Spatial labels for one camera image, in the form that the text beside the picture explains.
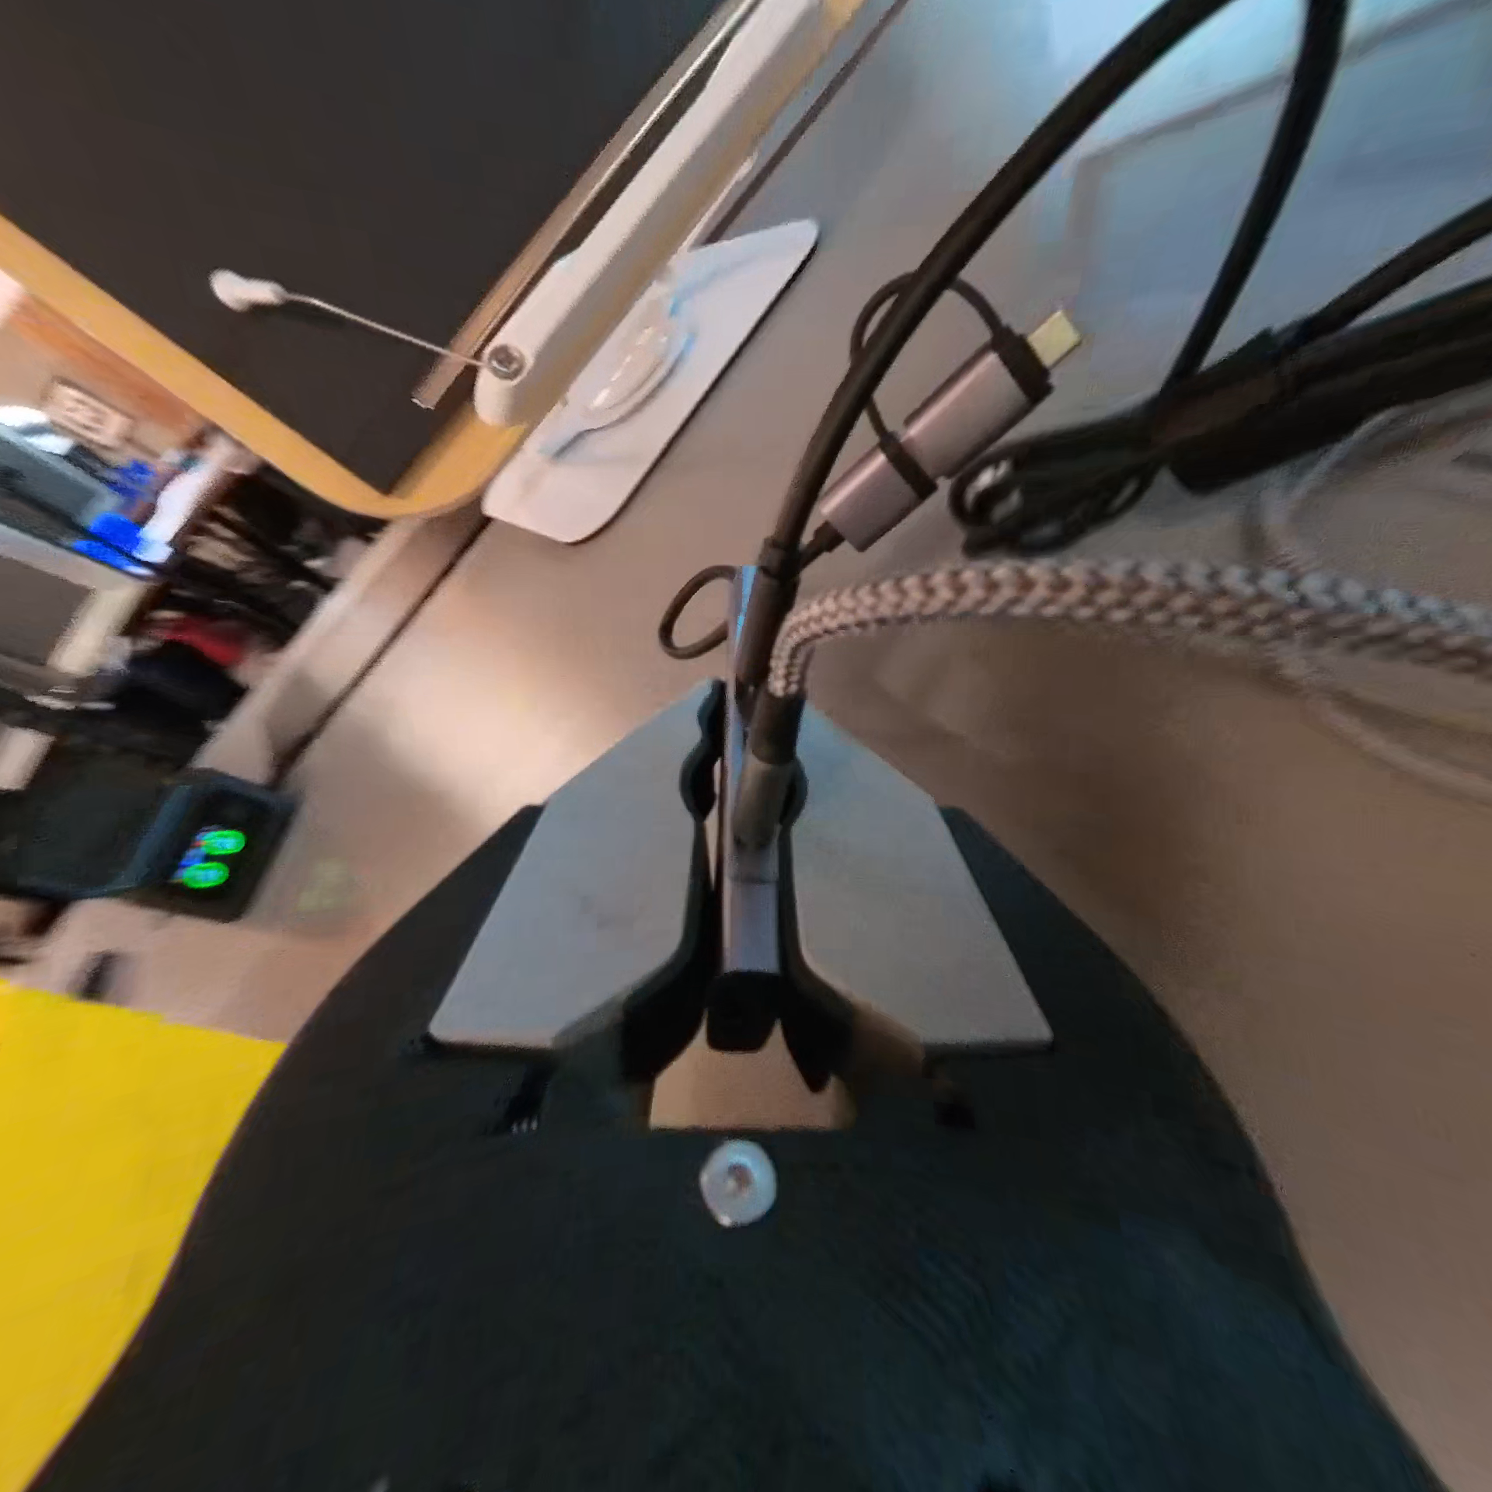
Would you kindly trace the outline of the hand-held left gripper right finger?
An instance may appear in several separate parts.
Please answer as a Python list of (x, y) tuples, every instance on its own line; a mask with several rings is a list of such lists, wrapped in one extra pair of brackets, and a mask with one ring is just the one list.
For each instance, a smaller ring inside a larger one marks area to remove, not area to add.
[(934, 799), (809, 707), (779, 839), (785, 1039), (812, 1089), (1053, 1033)]

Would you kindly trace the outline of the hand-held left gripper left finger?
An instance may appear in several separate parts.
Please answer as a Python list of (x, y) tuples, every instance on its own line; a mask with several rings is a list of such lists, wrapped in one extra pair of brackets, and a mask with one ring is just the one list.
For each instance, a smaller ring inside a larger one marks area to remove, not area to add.
[(711, 886), (722, 684), (703, 681), (550, 794), (431, 1016), (457, 1050), (559, 1051), (683, 966)]

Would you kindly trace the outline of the grey usb adapter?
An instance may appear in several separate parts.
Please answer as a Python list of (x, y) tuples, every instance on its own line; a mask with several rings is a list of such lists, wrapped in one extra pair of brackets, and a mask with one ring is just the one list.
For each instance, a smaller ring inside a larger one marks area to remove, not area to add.
[(1081, 340), (1066, 308), (1018, 331), (968, 281), (956, 278), (950, 292), (976, 315), (981, 343), (902, 424), (885, 419), (875, 396), (864, 410), (878, 452), (923, 481), (957, 473), (1021, 422), (1050, 394), (1055, 367)]

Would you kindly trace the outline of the black charger with green lights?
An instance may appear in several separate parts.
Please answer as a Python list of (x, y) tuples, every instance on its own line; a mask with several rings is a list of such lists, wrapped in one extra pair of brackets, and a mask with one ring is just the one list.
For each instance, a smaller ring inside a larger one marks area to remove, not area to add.
[(297, 808), (291, 793), (215, 769), (183, 769), (150, 808), (113, 896), (232, 923), (257, 895)]

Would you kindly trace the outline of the white tablet stand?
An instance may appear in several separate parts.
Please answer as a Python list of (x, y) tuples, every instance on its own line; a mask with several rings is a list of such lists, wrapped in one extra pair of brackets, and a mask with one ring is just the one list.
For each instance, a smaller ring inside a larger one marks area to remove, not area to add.
[(471, 374), (457, 494), (575, 546), (626, 508), (807, 264), (810, 218), (720, 236), (784, 116), (806, 122), (863, 2), (722, 2), (446, 345), (217, 269), (237, 312), (294, 308), (431, 353), (415, 402)]

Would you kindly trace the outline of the black panel with wooden edge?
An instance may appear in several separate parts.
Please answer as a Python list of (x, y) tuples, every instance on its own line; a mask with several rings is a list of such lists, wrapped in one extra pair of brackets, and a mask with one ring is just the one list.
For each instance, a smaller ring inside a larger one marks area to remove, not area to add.
[(3, 2), (3, 269), (353, 512), (471, 501), (841, 2)]

